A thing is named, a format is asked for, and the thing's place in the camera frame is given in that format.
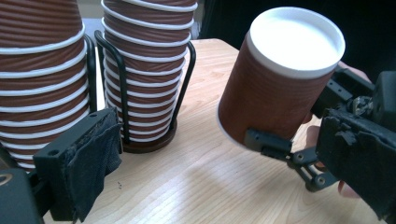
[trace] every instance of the black metal rod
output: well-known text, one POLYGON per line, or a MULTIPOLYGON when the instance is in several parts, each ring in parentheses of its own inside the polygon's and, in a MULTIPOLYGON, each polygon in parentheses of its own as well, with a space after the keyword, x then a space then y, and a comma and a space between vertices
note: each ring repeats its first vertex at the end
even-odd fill
POLYGON ((196 61, 195 47, 190 41, 187 44, 187 47, 189 48, 189 51, 190 51, 189 67, 187 69, 186 76, 184 77, 183 85, 181 86, 181 89, 180 89, 180 94, 178 95, 178 98, 177 98, 177 104, 176 104, 176 107, 175 107, 175 110, 174 110, 174 113, 173 113, 173 116, 171 119, 169 130, 173 130, 175 128, 178 111, 180 110, 181 103, 183 102, 183 98, 184 98, 184 95, 186 94, 187 87, 189 86, 192 70, 194 69, 194 66, 195 66, 195 61, 196 61))
POLYGON ((119 51, 110 43, 102 38, 102 32, 95 31, 94 33, 96 38, 96 43, 98 46, 98 54, 99 54, 99 64, 102 72, 102 83, 103 89, 105 92, 105 78, 104 78, 104 54, 103 49, 106 49, 113 57, 117 63, 117 67, 119 69, 120 76, 120 93, 121 93, 121 110, 122 110, 122 128, 123 128, 123 136, 124 143, 129 144, 131 140, 129 139, 129 114, 128 114, 128 97, 127 97, 127 83, 126 83, 126 70, 125 70, 125 62, 123 60, 122 55, 120 55, 119 51))
POLYGON ((90 95, 90 113, 98 110, 97 96, 96 96, 96 53, 95 45, 91 38, 87 35, 84 36, 85 42, 87 43, 87 73, 89 83, 89 95, 90 95))

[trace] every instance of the stacked cup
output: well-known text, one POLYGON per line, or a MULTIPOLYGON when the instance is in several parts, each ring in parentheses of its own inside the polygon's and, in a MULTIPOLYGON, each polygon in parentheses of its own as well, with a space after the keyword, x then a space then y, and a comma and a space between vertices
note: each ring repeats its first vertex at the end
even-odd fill
POLYGON ((117 64, 105 51, 106 104, 115 106, 120 118, 129 114, 132 143, 125 150, 149 152, 169 130, 198 5, 196 0, 102 0, 102 6, 103 38, 126 66, 128 111, 121 110, 117 64))
POLYGON ((77 1, 0 4, 0 143, 18 165, 89 114, 77 1))

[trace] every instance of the wooden tabletop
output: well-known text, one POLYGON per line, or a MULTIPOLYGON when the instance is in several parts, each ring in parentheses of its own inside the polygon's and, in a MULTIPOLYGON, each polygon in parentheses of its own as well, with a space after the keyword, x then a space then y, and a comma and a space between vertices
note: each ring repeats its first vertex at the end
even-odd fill
MULTIPOLYGON (((311 193, 286 163, 230 141, 216 111, 238 50, 217 39, 192 44, 197 61, 174 140, 149 154, 121 154, 84 223, 384 223, 336 185, 311 193)), ((303 125, 293 149, 319 124, 303 125)), ((53 222, 49 214, 45 221, 53 222)))

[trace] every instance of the human hand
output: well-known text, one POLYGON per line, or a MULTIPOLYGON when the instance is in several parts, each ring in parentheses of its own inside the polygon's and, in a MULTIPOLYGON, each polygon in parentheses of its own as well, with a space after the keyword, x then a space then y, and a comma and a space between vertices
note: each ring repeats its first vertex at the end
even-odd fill
MULTIPOLYGON (((370 81, 370 79, 367 77, 367 75, 362 72, 359 69, 356 69, 354 67, 350 67, 347 64, 340 62, 338 64, 342 68, 347 68, 351 70, 353 73, 358 75, 359 77, 362 77, 363 79, 370 81)), ((312 119, 312 113, 309 113, 305 119, 304 123, 309 122, 309 120, 312 119)), ((318 141, 318 134, 319 134, 319 126, 310 126, 307 129, 307 137, 306 137, 306 146, 305 147, 314 147, 318 141)), ((316 164, 317 167, 324 167, 324 165, 321 162, 318 162, 316 164)), ((359 198, 360 196, 344 181, 340 181, 338 184, 338 192, 340 193, 341 196, 347 197, 347 198, 359 198)))

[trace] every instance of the table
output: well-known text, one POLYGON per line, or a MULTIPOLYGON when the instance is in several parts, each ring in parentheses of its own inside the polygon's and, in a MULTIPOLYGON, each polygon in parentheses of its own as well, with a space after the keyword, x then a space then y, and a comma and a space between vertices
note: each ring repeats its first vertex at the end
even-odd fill
MULTIPOLYGON (((285 163, 230 141, 216 110, 238 51, 218 39, 192 44, 197 62, 174 140, 149 154, 121 154, 84 223, 385 223, 336 185, 311 193, 285 163)), ((293 150, 319 124, 303 125, 293 150)), ((49 214, 45 221, 53 222, 49 214)))

